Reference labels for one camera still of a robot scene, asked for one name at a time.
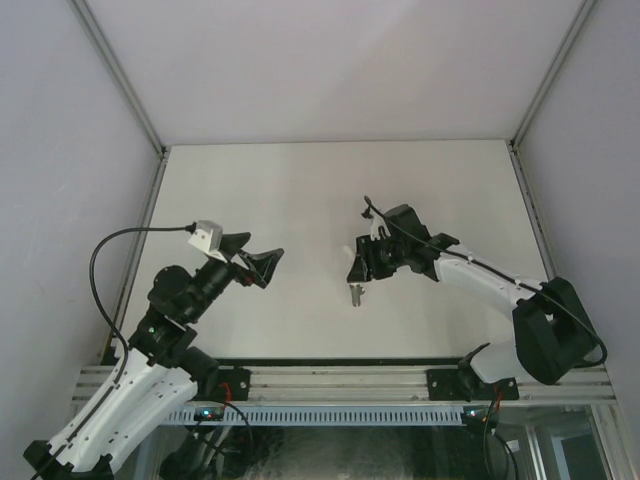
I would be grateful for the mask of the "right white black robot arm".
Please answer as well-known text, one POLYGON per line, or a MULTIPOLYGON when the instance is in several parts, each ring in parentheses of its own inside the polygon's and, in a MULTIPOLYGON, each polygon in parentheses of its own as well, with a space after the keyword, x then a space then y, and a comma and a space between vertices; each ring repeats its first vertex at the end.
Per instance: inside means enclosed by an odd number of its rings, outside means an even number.
POLYGON ((474 295, 510 321, 511 340, 485 342, 459 360, 453 388, 462 399, 480 399, 490 391, 499 398, 501 387, 521 374, 555 385, 573 369, 606 363, 608 349, 570 281, 560 276, 537 281, 499 268, 457 238, 431 234, 408 204, 381 211, 368 202, 361 216, 369 231, 348 251, 353 307, 360 307, 366 284, 407 267, 474 295))

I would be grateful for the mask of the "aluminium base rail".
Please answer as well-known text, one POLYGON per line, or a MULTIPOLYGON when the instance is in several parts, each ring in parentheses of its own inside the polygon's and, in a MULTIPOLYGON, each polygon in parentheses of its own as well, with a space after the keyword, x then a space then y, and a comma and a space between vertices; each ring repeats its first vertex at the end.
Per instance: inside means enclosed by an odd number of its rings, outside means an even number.
MULTIPOLYGON (((251 405, 428 404, 433 382, 427 373, 438 367, 403 360, 378 365, 258 365, 249 371, 246 402, 251 405)), ((516 379, 518 406, 611 405, 616 395, 603 367, 572 370, 553 386, 528 375, 516 379)))

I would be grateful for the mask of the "white plastic water faucet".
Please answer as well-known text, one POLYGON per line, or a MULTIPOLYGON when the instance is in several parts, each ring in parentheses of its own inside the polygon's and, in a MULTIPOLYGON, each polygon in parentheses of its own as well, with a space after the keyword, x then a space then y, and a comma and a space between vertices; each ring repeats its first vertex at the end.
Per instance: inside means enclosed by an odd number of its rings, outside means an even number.
POLYGON ((345 255, 349 258, 354 258, 356 256, 355 251, 348 245, 343 246, 343 251, 345 255))

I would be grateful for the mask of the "silver threaded pipe fitting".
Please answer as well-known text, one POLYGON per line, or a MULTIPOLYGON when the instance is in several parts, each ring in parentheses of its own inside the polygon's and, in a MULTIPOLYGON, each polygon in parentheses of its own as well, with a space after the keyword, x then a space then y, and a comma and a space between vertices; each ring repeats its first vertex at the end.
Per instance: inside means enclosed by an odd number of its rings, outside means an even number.
POLYGON ((351 303, 353 307, 360 307, 362 296, 365 293, 364 287, 360 283, 350 283, 349 290, 351 295, 351 303))

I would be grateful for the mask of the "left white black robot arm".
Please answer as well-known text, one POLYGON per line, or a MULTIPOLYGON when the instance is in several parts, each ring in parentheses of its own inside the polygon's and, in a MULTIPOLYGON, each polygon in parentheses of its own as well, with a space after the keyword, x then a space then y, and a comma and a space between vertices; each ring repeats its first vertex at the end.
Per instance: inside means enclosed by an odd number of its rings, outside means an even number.
POLYGON ((248 253, 250 233, 226 234, 207 220, 183 229, 206 262, 193 273, 171 265, 156 274, 131 337, 113 331, 123 355, 110 375, 59 433, 25 449, 35 478, 112 479, 170 413, 217 392, 219 364, 193 346, 193 326, 231 283, 266 288, 284 251, 248 253))

